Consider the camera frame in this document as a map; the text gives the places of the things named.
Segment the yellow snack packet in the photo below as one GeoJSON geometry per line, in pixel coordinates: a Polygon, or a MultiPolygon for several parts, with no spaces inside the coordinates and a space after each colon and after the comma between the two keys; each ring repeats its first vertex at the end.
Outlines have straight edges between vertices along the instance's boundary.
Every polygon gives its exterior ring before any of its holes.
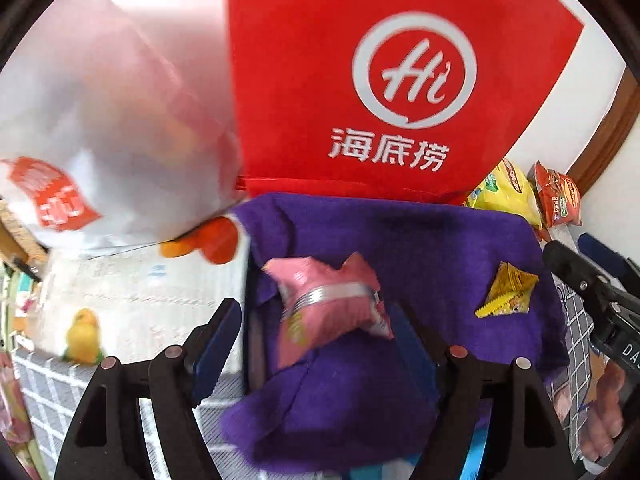
{"type": "Polygon", "coordinates": [[[535,229],[542,229],[536,195],[524,173],[506,158],[467,197],[474,209],[504,211],[524,217],[535,229]]]}
{"type": "Polygon", "coordinates": [[[529,311],[531,293],[539,277],[524,272],[507,262],[500,262],[498,273],[484,305],[476,310],[476,317],[507,316],[529,311]]]}

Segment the white wall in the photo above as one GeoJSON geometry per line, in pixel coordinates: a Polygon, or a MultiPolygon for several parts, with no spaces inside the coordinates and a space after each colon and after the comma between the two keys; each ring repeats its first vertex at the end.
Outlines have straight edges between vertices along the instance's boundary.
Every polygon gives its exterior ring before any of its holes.
{"type": "Polygon", "coordinates": [[[602,176],[582,197],[582,227],[640,263],[640,119],[602,176]]]}
{"type": "Polygon", "coordinates": [[[583,24],[558,82],[508,157],[525,173],[541,160],[565,173],[609,110],[625,62],[578,0],[560,0],[583,24]]]}

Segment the purple cloth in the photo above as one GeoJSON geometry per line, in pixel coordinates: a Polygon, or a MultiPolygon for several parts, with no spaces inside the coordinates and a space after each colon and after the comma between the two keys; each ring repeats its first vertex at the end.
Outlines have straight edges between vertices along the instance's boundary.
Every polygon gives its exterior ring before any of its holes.
{"type": "MultiPolygon", "coordinates": [[[[569,359],[562,306],[527,222],[458,206],[273,193],[235,209],[255,263],[314,256],[334,267],[360,252],[385,301],[405,300],[450,344],[478,358],[529,358],[544,380],[569,359]],[[478,319],[500,261],[540,277],[528,314],[478,319]]],[[[269,380],[222,417],[226,439],[275,472],[344,471],[420,452],[436,413],[414,387],[393,341],[355,330],[276,372],[282,302],[262,274],[269,380]]]]}

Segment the red snack bag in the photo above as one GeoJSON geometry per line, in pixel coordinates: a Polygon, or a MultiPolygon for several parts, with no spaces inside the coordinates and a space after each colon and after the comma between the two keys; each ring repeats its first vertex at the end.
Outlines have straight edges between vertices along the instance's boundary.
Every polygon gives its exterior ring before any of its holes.
{"type": "Polygon", "coordinates": [[[548,170],[540,161],[536,162],[534,174],[545,225],[582,225],[580,192],[575,182],[562,173],[548,170]]]}

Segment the orange toy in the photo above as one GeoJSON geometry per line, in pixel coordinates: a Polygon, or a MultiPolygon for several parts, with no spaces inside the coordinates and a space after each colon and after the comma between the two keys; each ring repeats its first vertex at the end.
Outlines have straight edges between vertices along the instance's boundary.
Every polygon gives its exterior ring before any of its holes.
{"type": "Polygon", "coordinates": [[[238,228],[226,217],[219,216],[198,229],[203,256],[212,264],[226,264],[234,259],[238,246],[238,228]]]}
{"type": "Polygon", "coordinates": [[[165,258],[178,258],[200,249],[212,264],[226,264],[234,259],[238,246],[238,228],[224,216],[213,218],[193,231],[160,244],[165,258]]]}
{"type": "Polygon", "coordinates": [[[165,258],[179,258],[198,248],[196,231],[191,231],[175,240],[160,244],[160,254],[165,258]]]}

